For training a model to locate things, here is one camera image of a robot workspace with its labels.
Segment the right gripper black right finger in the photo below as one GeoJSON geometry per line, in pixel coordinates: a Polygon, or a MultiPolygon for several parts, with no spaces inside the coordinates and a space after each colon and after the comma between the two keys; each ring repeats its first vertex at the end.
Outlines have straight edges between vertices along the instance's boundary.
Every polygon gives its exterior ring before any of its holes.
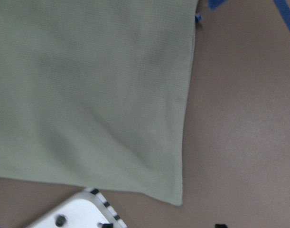
{"type": "Polygon", "coordinates": [[[227,228],[226,224],[215,224],[215,228],[227,228]]]}

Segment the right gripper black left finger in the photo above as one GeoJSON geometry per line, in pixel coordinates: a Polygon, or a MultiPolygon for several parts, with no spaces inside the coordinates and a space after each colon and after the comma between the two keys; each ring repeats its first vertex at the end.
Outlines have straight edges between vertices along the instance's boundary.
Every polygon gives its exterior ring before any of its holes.
{"type": "Polygon", "coordinates": [[[101,228],[113,228],[113,224],[112,223],[104,223],[101,225],[101,228]]]}

